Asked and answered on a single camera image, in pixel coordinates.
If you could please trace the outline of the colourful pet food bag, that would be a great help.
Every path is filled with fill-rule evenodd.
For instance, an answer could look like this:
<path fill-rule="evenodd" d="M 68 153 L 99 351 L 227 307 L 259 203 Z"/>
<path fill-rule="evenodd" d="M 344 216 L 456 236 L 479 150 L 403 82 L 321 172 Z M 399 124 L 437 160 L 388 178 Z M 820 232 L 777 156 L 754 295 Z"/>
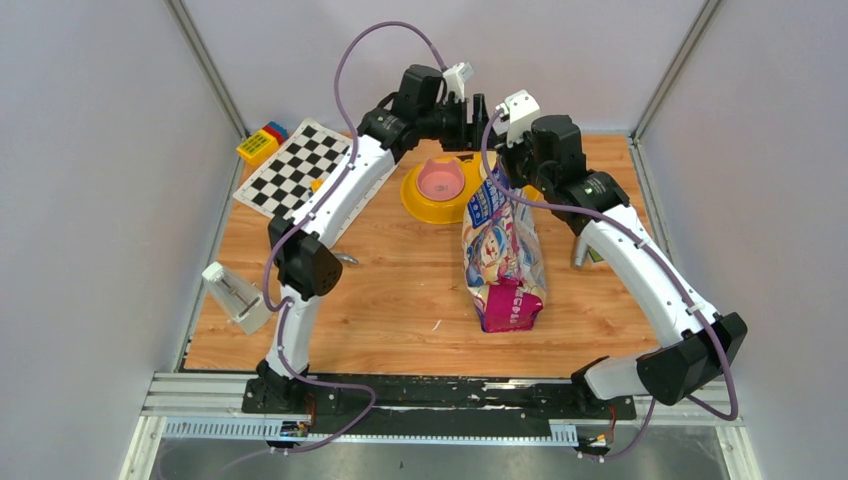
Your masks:
<path fill-rule="evenodd" d="M 466 287 L 484 332 L 531 330 L 547 297 L 532 208 L 505 197 L 483 167 L 478 176 L 463 211 Z"/>

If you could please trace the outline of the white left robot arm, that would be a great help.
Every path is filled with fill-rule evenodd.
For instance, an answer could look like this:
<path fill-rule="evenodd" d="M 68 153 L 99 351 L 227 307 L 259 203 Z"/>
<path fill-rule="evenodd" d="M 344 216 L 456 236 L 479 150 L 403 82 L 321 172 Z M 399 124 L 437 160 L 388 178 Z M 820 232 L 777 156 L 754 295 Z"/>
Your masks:
<path fill-rule="evenodd" d="M 281 304 L 275 338 L 257 372 L 272 380 L 267 397 L 279 411 L 293 413 L 305 403 L 307 389 L 297 378 L 309 365 L 323 297 L 343 272 L 331 248 L 346 226 L 420 141 L 436 140 L 449 152 L 480 147 L 488 115 L 484 95 L 466 94 L 472 74 L 468 62 L 408 67 L 398 89 L 362 117 L 351 147 L 317 192 L 269 222 L 266 267 L 277 271 Z"/>

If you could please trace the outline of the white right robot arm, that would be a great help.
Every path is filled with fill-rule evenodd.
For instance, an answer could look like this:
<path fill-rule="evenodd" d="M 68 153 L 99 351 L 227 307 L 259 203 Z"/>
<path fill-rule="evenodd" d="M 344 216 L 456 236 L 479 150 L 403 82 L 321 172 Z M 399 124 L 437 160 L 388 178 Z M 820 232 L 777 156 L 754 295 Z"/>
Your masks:
<path fill-rule="evenodd" d="M 541 207 L 564 221 L 577 240 L 599 254 L 637 301 L 659 343 L 654 351 L 630 357 L 602 357 L 574 372 L 571 403 L 584 417 L 596 417 L 611 399 L 648 395 L 668 406 L 723 376 L 730 410 L 738 415 L 730 365 L 747 334 L 735 312 L 721 314 L 698 294 L 657 249 L 637 211 L 608 173 L 588 168 L 579 127 L 567 115 L 546 115 L 522 127 L 514 140 L 487 126 L 481 149 L 494 141 L 505 174 L 495 185 L 509 199 L 531 186 Z"/>

